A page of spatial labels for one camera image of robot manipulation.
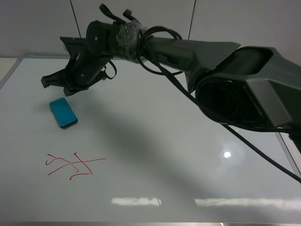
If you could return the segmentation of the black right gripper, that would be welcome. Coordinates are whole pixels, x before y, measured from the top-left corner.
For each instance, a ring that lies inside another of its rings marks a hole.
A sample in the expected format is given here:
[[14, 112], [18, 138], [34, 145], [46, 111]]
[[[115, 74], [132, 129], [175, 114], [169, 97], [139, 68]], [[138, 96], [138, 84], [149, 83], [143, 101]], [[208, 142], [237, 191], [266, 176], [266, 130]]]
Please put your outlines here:
[[94, 55], [84, 38], [60, 37], [60, 40], [68, 51], [70, 60], [65, 69], [41, 78], [43, 88], [64, 87], [64, 95], [69, 97], [106, 79], [107, 75], [102, 69], [111, 60], [110, 55]]

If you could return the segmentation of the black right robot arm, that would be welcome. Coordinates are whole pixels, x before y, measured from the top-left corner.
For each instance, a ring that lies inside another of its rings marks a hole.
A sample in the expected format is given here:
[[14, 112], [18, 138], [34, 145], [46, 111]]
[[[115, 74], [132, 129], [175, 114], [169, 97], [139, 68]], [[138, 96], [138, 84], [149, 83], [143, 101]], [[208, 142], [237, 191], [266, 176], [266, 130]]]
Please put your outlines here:
[[41, 79], [66, 96], [89, 89], [108, 75], [113, 58], [154, 64], [211, 120], [256, 132], [282, 132], [301, 146], [301, 68], [274, 48], [234, 42], [183, 40], [162, 26], [137, 20], [93, 21], [84, 39], [63, 37], [67, 66]]

